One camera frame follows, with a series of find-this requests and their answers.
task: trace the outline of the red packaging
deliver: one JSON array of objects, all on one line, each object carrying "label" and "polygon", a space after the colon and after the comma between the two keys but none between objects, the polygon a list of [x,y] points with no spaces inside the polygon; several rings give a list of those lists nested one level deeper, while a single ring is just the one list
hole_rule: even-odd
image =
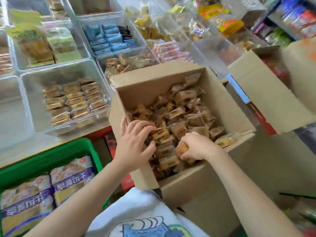
[{"label": "red packaging", "polygon": [[[114,159],[117,146],[114,133],[111,131],[110,133],[106,134],[104,138],[107,143],[107,146],[109,147],[112,159]],[[130,174],[127,174],[125,178],[121,181],[121,186],[123,191],[128,191],[135,186]]]}]

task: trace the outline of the white t-shirt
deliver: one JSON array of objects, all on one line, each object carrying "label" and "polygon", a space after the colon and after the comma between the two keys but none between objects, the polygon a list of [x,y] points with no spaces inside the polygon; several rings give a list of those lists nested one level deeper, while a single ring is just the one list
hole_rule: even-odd
[{"label": "white t-shirt", "polygon": [[91,223],[86,237],[209,237],[152,191],[132,188]]}]

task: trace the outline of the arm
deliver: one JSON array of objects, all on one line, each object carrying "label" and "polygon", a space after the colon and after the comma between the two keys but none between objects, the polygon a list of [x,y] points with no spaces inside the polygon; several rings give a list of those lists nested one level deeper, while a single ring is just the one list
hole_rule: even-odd
[{"label": "arm", "polygon": [[302,237],[295,225],[222,148],[196,132],[186,134],[181,141],[189,146],[182,159],[194,157],[211,164],[249,237]]},{"label": "arm", "polygon": [[143,147],[149,132],[155,129],[147,121],[133,121],[126,126],[124,117],[121,123],[122,137],[117,145],[115,159],[25,237],[82,236],[121,180],[153,155],[156,150],[154,142],[144,151]]}]

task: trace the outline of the green plastic basket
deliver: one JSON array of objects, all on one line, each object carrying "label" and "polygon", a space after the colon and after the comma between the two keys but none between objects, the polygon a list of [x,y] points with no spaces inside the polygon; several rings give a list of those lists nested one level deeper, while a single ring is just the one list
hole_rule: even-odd
[{"label": "green plastic basket", "polygon": [[[0,170],[0,195],[6,189],[18,186],[29,179],[51,171],[56,167],[66,165],[84,155],[92,157],[95,170],[99,173],[102,170],[102,165],[98,153],[94,150],[89,139],[80,138]],[[1,225],[0,237],[3,237]]]}]

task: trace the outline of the hand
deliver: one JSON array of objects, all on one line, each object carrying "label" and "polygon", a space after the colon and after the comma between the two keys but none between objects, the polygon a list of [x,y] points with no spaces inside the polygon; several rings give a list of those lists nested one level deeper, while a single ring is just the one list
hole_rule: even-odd
[{"label": "hand", "polygon": [[116,161],[128,173],[145,164],[156,150],[154,141],[144,150],[144,142],[153,130],[156,127],[148,121],[135,120],[127,125],[124,116],[121,122],[121,139],[118,141],[113,162]]},{"label": "hand", "polygon": [[210,162],[213,159],[228,155],[226,151],[210,139],[194,131],[186,133],[181,141],[189,147],[189,150],[181,155],[181,159],[205,159]]}]

